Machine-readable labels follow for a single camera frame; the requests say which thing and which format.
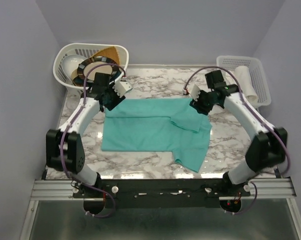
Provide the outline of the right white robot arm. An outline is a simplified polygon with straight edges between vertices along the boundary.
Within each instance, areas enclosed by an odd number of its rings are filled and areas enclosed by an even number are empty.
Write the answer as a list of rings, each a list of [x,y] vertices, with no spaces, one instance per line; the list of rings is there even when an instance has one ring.
[[[243,126],[250,137],[250,146],[244,162],[223,174],[221,192],[232,196],[239,186],[259,175],[264,169],[283,162],[290,162],[287,149],[288,133],[283,127],[276,128],[262,118],[260,113],[246,100],[238,82],[227,84],[222,72],[223,67],[211,66],[211,72],[205,74],[209,92],[194,85],[188,90],[183,86],[183,94],[191,96],[190,106],[199,114],[207,115],[214,106],[227,109]]]

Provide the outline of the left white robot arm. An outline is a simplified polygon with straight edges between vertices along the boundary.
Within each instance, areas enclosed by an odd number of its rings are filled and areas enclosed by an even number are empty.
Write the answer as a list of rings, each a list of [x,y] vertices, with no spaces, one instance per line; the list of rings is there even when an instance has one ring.
[[[46,165],[84,185],[91,198],[102,190],[100,174],[85,163],[82,136],[94,116],[118,106],[133,86],[125,80],[111,80],[109,74],[96,73],[94,83],[84,88],[78,106],[58,129],[46,133]]]

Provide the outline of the teal t shirt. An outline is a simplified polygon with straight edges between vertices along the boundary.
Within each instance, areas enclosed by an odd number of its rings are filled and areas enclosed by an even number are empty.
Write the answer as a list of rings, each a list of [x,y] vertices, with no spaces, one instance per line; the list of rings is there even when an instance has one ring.
[[[188,98],[126,99],[105,112],[101,150],[171,152],[175,163],[199,172],[212,125]]]

